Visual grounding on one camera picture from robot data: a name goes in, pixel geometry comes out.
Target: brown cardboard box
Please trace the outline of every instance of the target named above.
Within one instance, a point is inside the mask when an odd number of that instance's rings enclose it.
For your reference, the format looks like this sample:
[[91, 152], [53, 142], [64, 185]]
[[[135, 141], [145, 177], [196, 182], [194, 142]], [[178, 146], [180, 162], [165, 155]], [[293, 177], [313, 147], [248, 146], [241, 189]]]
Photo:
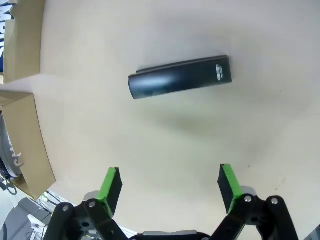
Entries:
[[0, 106], [14, 152], [21, 153], [23, 176], [14, 185], [36, 200], [56, 179], [42, 138], [34, 95], [0, 91]]
[[5, 22], [4, 79], [7, 84], [40, 73], [45, 0], [9, 0], [14, 17]]

